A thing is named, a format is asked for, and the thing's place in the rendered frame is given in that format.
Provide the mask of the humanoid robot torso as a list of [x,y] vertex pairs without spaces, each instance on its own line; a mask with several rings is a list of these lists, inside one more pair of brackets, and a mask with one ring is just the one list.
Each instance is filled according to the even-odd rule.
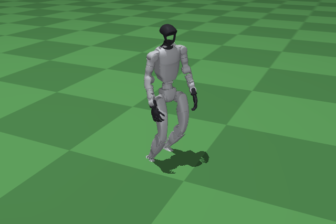
[[159,88],[159,94],[163,94],[165,102],[171,102],[176,99],[176,87],[172,86],[173,80],[176,79],[179,65],[181,50],[178,45],[171,44],[172,49],[164,49],[167,46],[156,47],[159,52],[159,59],[155,63],[154,72],[159,80],[161,80],[162,88]]

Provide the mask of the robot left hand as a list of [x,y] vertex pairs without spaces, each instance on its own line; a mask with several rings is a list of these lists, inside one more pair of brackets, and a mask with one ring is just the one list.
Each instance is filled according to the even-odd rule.
[[192,88],[191,91],[192,91],[191,95],[193,96],[193,101],[194,101],[194,107],[191,110],[194,111],[197,108],[197,96],[196,96],[197,93],[196,93],[195,88]]

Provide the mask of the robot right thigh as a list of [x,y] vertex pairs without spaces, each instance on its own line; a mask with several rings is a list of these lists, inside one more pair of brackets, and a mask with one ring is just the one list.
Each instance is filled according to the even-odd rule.
[[160,144],[165,143],[167,141],[167,124],[168,124],[168,118],[167,118],[167,107],[166,102],[163,98],[163,94],[159,94],[155,97],[157,108],[161,113],[163,113],[165,116],[161,115],[161,118],[164,120],[162,122],[157,122],[157,131],[158,136],[161,141]]

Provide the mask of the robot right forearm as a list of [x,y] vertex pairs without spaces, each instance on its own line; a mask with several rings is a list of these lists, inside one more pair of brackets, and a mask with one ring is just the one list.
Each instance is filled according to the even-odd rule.
[[148,76],[144,78],[144,87],[146,89],[149,106],[154,106],[153,100],[155,100],[155,94],[153,85],[151,84],[151,79]]

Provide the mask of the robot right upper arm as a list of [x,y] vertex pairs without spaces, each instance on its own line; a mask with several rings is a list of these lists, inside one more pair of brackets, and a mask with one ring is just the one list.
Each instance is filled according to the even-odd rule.
[[155,63],[158,61],[159,59],[159,52],[157,50],[149,52],[146,56],[146,68],[145,68],[145,77],[150,77],[151,79],[151,84],[154,82],[154,77],[151,75],[153,70],[154,70],[154,66]]

